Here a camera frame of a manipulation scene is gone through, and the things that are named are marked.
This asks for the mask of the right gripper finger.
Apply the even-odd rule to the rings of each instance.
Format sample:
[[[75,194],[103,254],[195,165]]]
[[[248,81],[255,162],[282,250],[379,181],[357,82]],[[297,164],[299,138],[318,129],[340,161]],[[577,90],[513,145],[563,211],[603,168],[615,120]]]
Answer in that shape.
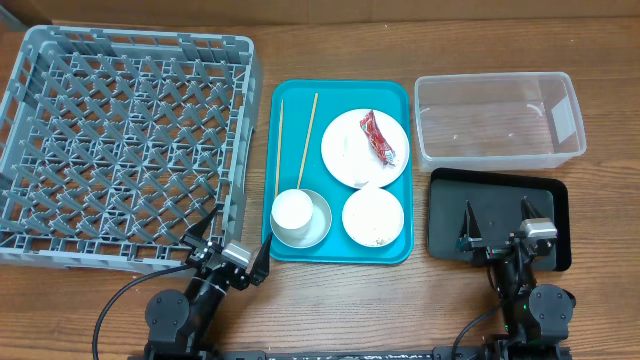
[[[543,215],[534,207],[527,196],[521,199],[521,214],[523,220],[539,219]]]
[[[463,223],[459,232],[458,245],[472,245],[482,240],[482,235],[477,224],[471,203],[466,201]]]

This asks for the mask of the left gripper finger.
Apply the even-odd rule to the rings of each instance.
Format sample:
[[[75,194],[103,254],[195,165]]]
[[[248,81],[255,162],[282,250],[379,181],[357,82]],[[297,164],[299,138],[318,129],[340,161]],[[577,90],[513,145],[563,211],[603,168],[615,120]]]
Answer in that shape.
[[[211,210],[204,218],[202,218],[198,223],[190,226],[185,235],[190,238],[194,238],[196,240],[201,240],[212,223],[213,218],[218,213],[219,207],[216,206],[213,210]]]
[[[270,248],[273,240],[273,233],[270,232],[254,260],[253,267],[249,273],[250,283],[259,286],[270,274]]]

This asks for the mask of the white paper cup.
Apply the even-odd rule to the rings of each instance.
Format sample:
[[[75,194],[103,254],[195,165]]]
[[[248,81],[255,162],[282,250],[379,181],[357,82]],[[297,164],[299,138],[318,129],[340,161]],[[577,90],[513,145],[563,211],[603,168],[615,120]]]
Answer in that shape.
[[[280,193],[271,208],[272,228],[281,240],[302,237],[311,225],[313,202],[302,190],[290,189]]]

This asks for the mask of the small white bowl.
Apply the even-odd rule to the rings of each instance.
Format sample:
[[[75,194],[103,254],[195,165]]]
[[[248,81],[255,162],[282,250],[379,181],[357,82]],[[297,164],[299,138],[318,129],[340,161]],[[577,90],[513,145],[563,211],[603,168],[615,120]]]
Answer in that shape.
[[[354,192],[342,210],[342,224],[356,243],[379,248],[394,242],[404,227],[404,210],[399,200],[381,188]]]

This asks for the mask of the red snack wrapper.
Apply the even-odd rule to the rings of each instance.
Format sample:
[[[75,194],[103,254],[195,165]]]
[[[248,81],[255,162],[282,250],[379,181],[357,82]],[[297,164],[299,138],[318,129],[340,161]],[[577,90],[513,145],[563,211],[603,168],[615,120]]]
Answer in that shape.
[[[380,131],[375,114],[370,110],[359,122],[359,126],[367,137],[368,143],[383,166],[395,165],[395,151]]]

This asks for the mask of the white napkin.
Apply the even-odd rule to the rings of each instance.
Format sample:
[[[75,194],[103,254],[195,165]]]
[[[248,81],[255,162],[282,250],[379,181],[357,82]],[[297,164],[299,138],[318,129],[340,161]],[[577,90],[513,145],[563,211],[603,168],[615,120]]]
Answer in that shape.
[[[344,176],[356,188],[361,188],[370,182],[372,155],[365,136],[354,134],[344,136],[339,165]]]

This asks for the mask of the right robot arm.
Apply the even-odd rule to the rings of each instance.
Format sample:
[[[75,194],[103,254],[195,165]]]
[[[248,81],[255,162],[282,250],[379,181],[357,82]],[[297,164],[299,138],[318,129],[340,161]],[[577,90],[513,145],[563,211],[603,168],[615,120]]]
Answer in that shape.
[[[473,208],[466,204],[456,249],[472,254],[474,267],[487,269],[489,284],[499,302],[478,316],[458,334],[450,348],[451,359],[463,359],[458,350],[462,338],[478,323],[497,312],[503,314],[506,333],[489,337],[473,359],[569,359],[560,346],[568,338],[575,296],[556,285],[536,281],[533,263],[553,250],[558,230],[524,197],[522,222],[505,240],[487,240],[480,232]]]

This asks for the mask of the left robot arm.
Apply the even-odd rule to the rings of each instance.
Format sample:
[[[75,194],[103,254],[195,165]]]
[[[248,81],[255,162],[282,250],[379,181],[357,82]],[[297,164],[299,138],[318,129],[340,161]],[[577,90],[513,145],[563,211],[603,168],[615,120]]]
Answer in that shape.
[[[162,291],[147,305],[145,359],[215,359],[205,335],[228,290],[258,286],[269,276],[273,235],[267,235],[256,256],[237,242],[220,245],[206,240],[216,214],[212,210],[181,238],[191,248],[185,264],[194,271],[187,288]]]

